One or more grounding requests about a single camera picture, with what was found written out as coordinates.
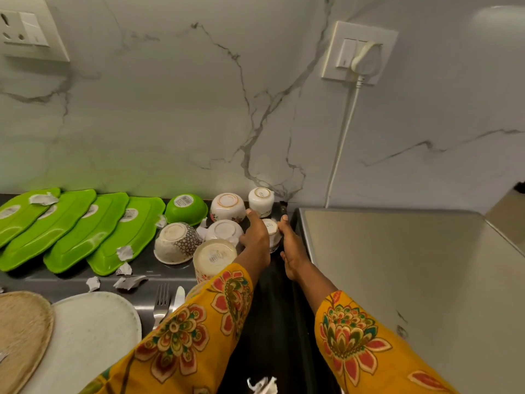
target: black countertop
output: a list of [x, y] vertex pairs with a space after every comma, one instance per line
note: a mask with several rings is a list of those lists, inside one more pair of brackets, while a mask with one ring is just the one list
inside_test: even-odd
[[[0, 204], [13, 196], [0, 194]], [[275, 203], [272, 218], [279, 220], [285, 212], [284, 203]], [[249, 227], [247, 218], [241, 227], [244, 231]], [[148, 277], [148, 281], [137, 289], [118, 291], [113, 284], [119, 277], [100, 278], [101, 291], [117, 292], [134, 305], [141, 319], [143, 336], [153, 326], [153, 305], [159, 284], [169, 283], [172, 296], [178, 286], [188, 293], [197, 284], [193, 261], [176, 266], [162, 264], [153, 255], [153, 245], [154, 241], [130, 262], [134, 275]], [[251, 378], [254, 383], [265, 376], [277, 378], [279, 393], [340, 392], [334, 388], [334, 377], [315, 345], [313, 313], [299, 286], [286, 277], [279, 256], [281, 250], [272, 254], [270, 266], [255, 287], [252, 307], [228, 362], [219, 393], [251, 393], [246, 379]], [[92, 276], [95, 274], [85, 260], [55, 275], [39, 256], [9, 273], [0, 272], [0, 286], [7, 291], [34, 291], [54, 303], [87, 292], [85, 282]]]

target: marble backsplash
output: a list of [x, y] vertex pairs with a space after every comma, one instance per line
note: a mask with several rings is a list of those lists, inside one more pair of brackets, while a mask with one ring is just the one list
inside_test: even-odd
[[[516, 0], [462, 1], [459, 12], [445, 8], [451, 0], [47, 1], [71, 63], [0, 60], [0, 192], [60, 186], [212, 198], [225, 191], [246, 197], [260, 185], [295, 204], [322, 205], [351, 95], [348, 85], [320, 79], [337, 20], [401, 35], [380, 83], [360, 100], [334, 205], [482, 210], [520, 173], [492, 174], [483, 182], [492, 195], [472, 201], [480, 186], [458, 186], [454, 168], [422, 180], [424, 169], [436, 171], [434, 159], [400, 162], [426, 150], [438, 164], [464, 165], [461, 155], [440, 152], [451, 127], [428, 110], [419, 123], [429, 129], [381, 120], [392, 118], [394, 104], [394, 117], [413, 110], [409, 94], [396, 97], [400, 77], [413, 97], [418, 82], [432, 81], [428, 66], [417, 70], [415, 84], [407, 71], [415, 63], [411, 47], [424, 47], [418, 25], [433, 27], [425, 16], [432, 25], [449, 15], [463, 23], [479, 8]], [[455, 102], [468, 105], [468, 93], [462, 96]], [[457, 145], [522, 128], [453, 130]], [[518, 158], [512, 149], [501, 148], [505, 165]], [[417, 174], [415, 163], [423, 169]], [[482, 172], [466, 173], [461, 181], [480, 181]]]

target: white ceramic bowl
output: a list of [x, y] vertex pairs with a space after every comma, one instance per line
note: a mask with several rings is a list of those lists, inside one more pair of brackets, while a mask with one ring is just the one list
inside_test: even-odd
[[275, 195], [273, 191], [261, 186], [252, 189], [248, 194], [250, 208], [259, 212], [261, 218], [268, 217], [272, 213], [274, 201]]
[[209, 215], [213, 221], [230, 219], [236, 223], [241, 223], [246, 217], [246, 208], [239, 195], [235, 193], [221, 193], [213, 199]]
[[193, 257], [193, 253], [201, 243], [202, 238], [190, 225], [168, 224], [162, 228], [155, 240], [153, 253], [164, 264], [185, 263]]
[[224, 239], [211, 239], [201, 244], [193, 256], [197, 282], [212, 279], [237, 258], [235, 246]]
[[274, 219], [264, 218], [262, 221], [264, 225], [266, 225], [266, 229], [270, 235], [270, 253], [273, 253], [279, 247], [279, 242], [281, 241], [281, 231], [279, 231], [277, 221]]
[[211, 239], [225, 239], [228, 242], [233, 243], [237, 248], [237, 252], [240, 253], [243, 250], [243, 245], [240, 244], [239, 238], [243, 233], [243, 229], [235, 221], [221, 219], [209, 226], [204, 240], [210, 241]]

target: fork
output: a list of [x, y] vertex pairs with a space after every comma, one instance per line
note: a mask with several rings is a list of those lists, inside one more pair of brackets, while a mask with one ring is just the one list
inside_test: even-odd
[[162, 320], [166, 317], [166, 314], [170, 307], [170, 286], [169, 284], [159, 285], [157, 288], [157, 298], [155, 300], [155, 306], [153, 308], [153, 317], [155, 318], [155, 324], [153, 330], [157, 329]]

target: patterned bowl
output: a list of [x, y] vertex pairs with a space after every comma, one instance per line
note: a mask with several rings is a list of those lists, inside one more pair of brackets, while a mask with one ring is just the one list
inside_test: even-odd
[[193, 257], [193, 253], [202, 243], [202, 239], [186, 223], [173, 223], [162, 228], [153, 253], [164, 264], [181, 264]]

